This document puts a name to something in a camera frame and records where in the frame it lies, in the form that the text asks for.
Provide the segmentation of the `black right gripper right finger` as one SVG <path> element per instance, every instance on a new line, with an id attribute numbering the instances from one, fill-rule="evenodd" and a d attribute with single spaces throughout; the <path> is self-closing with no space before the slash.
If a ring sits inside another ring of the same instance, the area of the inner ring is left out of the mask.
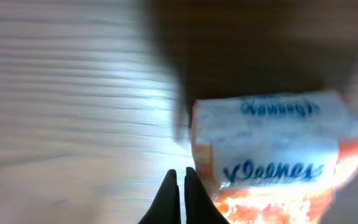
<path id="1" fill-rule="evenodd" d="M 229 224 L 209 198 L 195 170 L 186 168 L 184 198 L 187 224 Z"/>

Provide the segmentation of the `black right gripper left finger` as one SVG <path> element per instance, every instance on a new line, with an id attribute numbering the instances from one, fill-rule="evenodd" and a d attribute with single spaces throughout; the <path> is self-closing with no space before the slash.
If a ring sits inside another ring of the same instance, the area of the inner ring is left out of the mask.
<path id="1" fill-rule="evenodd" d="M 181 224 L 181 208 L 177 175 L 167 171 L 148 211 L 139 224 Z"/>

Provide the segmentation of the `orange small snack packet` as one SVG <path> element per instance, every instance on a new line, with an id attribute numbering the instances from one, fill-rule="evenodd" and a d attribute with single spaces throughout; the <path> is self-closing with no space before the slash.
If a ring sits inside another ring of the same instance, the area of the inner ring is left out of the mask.
<path id="1" fill-rule="evenodd" d="M 334 91 L 198 100 L 195 171 L 229 223 L 319 223 L 358 173 L 358 118 Z"/>

